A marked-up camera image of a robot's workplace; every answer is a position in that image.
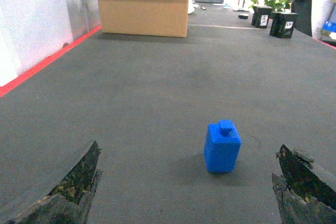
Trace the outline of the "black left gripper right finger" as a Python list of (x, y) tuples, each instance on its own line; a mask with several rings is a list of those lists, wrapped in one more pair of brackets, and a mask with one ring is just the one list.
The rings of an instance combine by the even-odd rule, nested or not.
[(282, 223), (335, 223), (335, 175), (298, 148), (283, 144), (276, 158), (282, 174), (271, 180)]

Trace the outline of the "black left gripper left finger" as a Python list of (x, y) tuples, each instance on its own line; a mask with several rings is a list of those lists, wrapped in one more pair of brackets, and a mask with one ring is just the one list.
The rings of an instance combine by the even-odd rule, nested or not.
[(1, 223), (87, 223), (102, 171), (90, 141), (1, 206)]

